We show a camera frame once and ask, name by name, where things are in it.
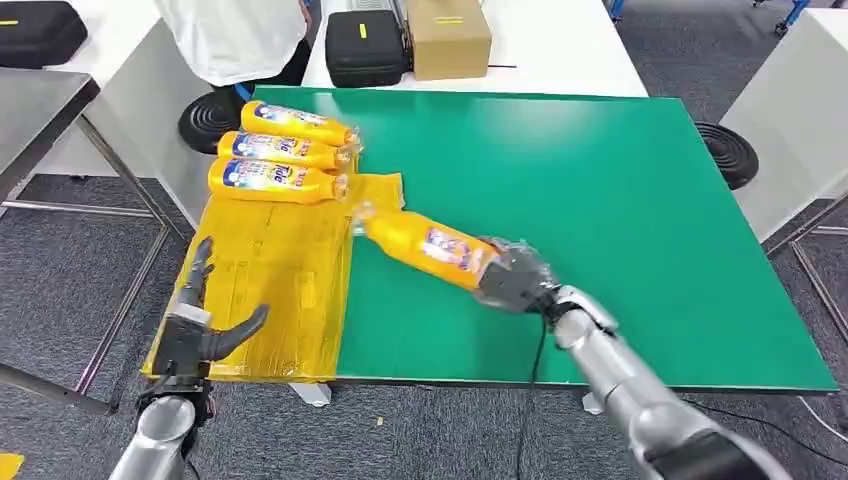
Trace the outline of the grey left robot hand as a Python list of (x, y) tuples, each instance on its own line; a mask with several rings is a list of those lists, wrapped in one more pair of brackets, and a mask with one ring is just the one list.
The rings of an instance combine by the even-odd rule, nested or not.
[(153, 375), (205, 378), (210, 364), (227, 358), (264, 326), (267, 304), (258, 305), (251, 315), (227, 330), (210, 327), (212, 314), (204, 307), (205, 287), (214, 270), (210, 263), (213, 239), (208, 236), (190, 257), (188, 273), (166, 310), (159, 343), (153, 356)]

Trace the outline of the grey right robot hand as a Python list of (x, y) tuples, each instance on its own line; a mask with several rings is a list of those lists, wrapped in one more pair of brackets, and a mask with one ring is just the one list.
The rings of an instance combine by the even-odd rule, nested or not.
[(553, 304), (562, 282), (534, 247), (493, 236), (482, 240), (496, 257), (472, 292), (478, 302), (516, 313), (543, 313)]

